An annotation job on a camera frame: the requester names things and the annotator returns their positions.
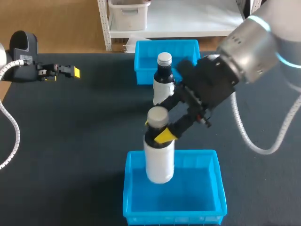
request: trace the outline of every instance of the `black table surface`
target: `black table surface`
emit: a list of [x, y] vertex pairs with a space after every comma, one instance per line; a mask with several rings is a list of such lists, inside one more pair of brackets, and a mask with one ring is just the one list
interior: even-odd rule
[[[4, 105], [21, 129], [21, 145], [0, 170], [2, 226], [123, 226], [127, 152], [143, 149], [152, 87], [138, 86], [133, 54], [44, 54], [43, 63], [72, 64], [81, 79], [12, 84]], [[237, 87], [250, 138], [270, 148], [298, 93], [276, 67], [255, 84]], [[183, 106], [171, 112], [180, 117]], [[278, 152], [261, 156], [244, 144], [230, 100], [218, 106], [213, 126], [195, 124], [176, 149], [218, 153], [228, 214], [223, 226], [301, 225], [301, 113]], [[15, 142], [0, 114], [0, 160]]]

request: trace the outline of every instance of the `white storage box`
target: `white storage box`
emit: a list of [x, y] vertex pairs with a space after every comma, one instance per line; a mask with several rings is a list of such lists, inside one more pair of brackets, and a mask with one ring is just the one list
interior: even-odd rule
[[144, 0], [109, 0], [110, 11], [113, 14], [117, 30], [145, 30], [147, 8], [150, 4]]

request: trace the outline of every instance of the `metal shelf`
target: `metal shelf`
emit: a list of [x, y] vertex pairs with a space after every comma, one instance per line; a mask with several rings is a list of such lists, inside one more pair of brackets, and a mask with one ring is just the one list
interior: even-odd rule
[[[258, 5], [261, 0], [254, 0]], [[236, 0], [153, 0], [148, 8], [147, 29], [117, 31], [114, 19], [107, 19], [106, 0], [98, 0], [106, 49], [111, 38], [227, 36], [244, 20]]]

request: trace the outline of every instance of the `coiled cable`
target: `coiled cable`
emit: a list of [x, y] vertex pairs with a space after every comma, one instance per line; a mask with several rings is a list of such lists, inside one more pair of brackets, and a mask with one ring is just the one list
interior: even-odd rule
[[293, 104], [292, 108], [289, 110], [288, 114], [286, 115], [282, 126], [280, 128], [280, 131], [278, 133], [278, 136], [276, 138], [275, 143], [273, 144], [273, 146], [270, 149], [261, 149], [259, 147], [257, 147], [249, 138], [249, 136], [246, 133], [246, 130], [244, 128], [244, 125], [240, 119], [240, 115], [239, 115], [239, 110], [238, 110], [238, 106], [237, 106], [237, 100], [236, 100], [236, 93], [232, 93], [231, 95], [231, 106], [232, 106], [232, 111], [234, 114], [234, 118], [236, 121], [236, 124], [238, 126], [238, 130], [243, 138], [243, 140], [245, 141], [245, 143], [247, 144], [247, 146], [249, 148], [251, 148], [253, 151], [259, 153], [259, 154], [273, 154], [274, 152], [276, 152], [279, 147], [281, 146], [283, 139], [288, 131], [288, 128], [291, 125], [292, 120], [294, 119], [296, 113], [298, 112], [300, 106], [301, 106], [301, 96], [298, 97], [298, 99], [295, 101], [295, 103]]
[[[6, 66], [4, 66], [1, 70], [0, 70], [0, 81], [2, 80], [4, 74], [12, 67], [16, 67], [16, 66], [22, 66], [26, 64], [26, 62], [24, 62], [24, 60], [16, 60], [16, 61], [12, 61], [9, 64], [7, 64]], [[13, 124], [14, 128], [15, 128], [15, 132], [16, 132], [16, 141], [15, 141], [15, 146], [13, 148], [13, 151], [11, 152], [11, 154], [9, 155], [9, 157], [0, 165], [0, 170], [3, 169], [5, 166], [8, 165], [8, 163], [13, 159], [13, 157], [15, 156], [19, 145], [20, 145], [20, 129], [18, 126], [18, 123], [15, 121], [15, 119], [11, 116], [11, 114], [5, 109], [5, 107], [3, 106], [1, 100], [0, 100], [0, 110], [2, 111], [2, 113], [10, 120], [10, 122]]]

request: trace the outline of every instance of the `blue storage box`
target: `blue storage box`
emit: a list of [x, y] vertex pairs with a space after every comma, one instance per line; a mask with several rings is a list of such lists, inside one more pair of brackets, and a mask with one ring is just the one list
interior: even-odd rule
[[221, 224], [227, 205], [214, 150], [176, 150], [174, 177], [150, 182], [144, 151], [127, 155], [123, 215], [128, 225]]
[[201, 58], [197, 40], [153, 40], [138, 41], [135, 50], [135, 71], [138, 85], [153, 84], [157, 71], [157, 58], [162, 52], [173, 57], [173, 74], [176, 81], [181, 76], [175, 66], [183, 59], [190, 60], [194, 65]]

